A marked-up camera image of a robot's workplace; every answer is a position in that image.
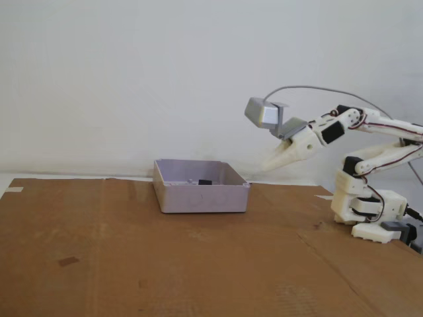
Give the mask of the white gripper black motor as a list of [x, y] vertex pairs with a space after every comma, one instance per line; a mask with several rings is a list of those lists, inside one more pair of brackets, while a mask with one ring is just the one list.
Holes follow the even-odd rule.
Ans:
[[348, 129], [339, 117], [329, 114], [310, 121], [309, 127], [282, 141], [265, 160], [265, 171], [311, 158], [323, 145], [329, 145], [341, 138]]

